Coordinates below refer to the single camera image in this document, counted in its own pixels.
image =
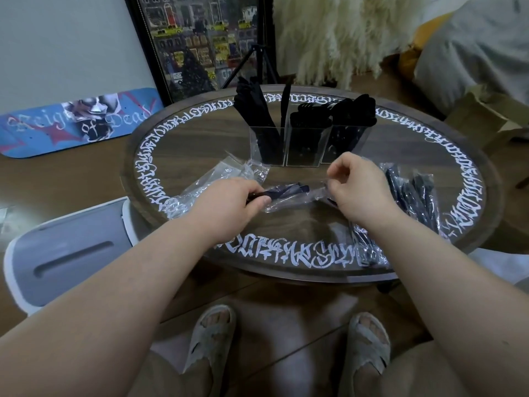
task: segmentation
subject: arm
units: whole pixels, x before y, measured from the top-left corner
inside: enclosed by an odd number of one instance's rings
[[[5,395],[124,395],[167,304],[211,246],[239,234],[268,197],[255,182],[220,180],[185,216],[0,338]]]
[[[476,395],[526,395],[529,296],[396,206],[383,173],[351,153],[329,167],[340,210],[382,247],[421,318]]]

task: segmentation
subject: framed painting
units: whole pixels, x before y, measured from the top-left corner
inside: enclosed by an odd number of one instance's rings
[[[125,1],[164,106],[220,89],[257,43],[261,0]],[[253,53],[239,74],[257,68]]]

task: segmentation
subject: slipper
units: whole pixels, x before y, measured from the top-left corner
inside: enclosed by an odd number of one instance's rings
[[[351,319],[347,334],[346,361],[340,379],[338,397],[354,397],[353,376],[364,365],[373,365],[380,374],[389,365],[391,345],[382,343],[370,329],[360,323],[360,319],[365,317],[382,331],[389,343],[386,329],[372,314],[363,312]],[[365,340],[359,336],[371,341],[371,344],[366,344]]]
[[[230,313],[230,321],[228,323],[217,323],[208,327],[202,326],[203,319],[223,311]],[[228,352],[233,340],[233,333],[235,332],[235,321],[235,311],[231,307],[227,305],[215,305],[214,307],[208,308],[198,318],[193,329],[186,366],[183,371],[186,372],[197,360],[207,358],[213,375],[213,385],[209,397],[218,397],[221,393],[222,374],[224,373]],[[222,341],[216,341],[212,337],[215,334],[223,334],[226,337]]]

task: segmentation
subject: forearm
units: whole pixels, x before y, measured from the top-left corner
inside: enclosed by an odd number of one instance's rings
[[[0,339],[0,388],[126,393],[164,309],[208,247],[184,219],[156,230]]]
[[[525,392],[529,297],[402,213],[371,234],[462,380],[480,395]]]

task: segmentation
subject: blue skateboard deck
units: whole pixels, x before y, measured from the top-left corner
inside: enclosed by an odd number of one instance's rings
[[[128,135],[163,108],[155,88],[0,115],[0,153],[25,158]]]

